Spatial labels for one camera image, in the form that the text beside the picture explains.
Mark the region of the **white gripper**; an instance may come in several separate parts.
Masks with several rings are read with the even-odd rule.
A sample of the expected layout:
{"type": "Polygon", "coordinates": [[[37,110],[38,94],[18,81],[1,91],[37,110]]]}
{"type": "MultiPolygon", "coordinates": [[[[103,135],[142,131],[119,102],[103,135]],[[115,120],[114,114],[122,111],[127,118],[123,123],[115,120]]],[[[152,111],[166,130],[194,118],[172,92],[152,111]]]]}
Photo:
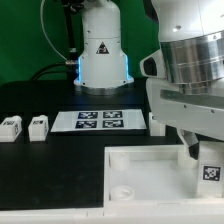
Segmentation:
{"type": "Polygon", "coordinates": [[[210,94],[182,94],[165,78],[162,52],[157,50],[140,61],[146,80],[151,112],[162,124],[182,129],[179,137],[195,160],[199,141],[195,133],[224,141],[224,78],[211,84],[210,94]]]}

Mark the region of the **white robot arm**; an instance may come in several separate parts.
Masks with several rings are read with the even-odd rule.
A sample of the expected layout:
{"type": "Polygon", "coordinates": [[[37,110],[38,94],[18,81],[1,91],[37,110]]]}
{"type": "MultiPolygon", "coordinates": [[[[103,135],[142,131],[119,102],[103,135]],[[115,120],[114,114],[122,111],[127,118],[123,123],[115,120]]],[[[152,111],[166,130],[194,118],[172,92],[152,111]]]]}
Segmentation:
{"type": "MultiPolygon", "coordinates": [[[[197,158],[199,135],[224,141],[224,0],[142,0],[155,24],[140,61],[150,109],[176,128],[197,158]]],[[[121,50],[118,12],[109,0],[84,0],[84,50],[76,88],[114,92],[133,83],[121,50]]]]}

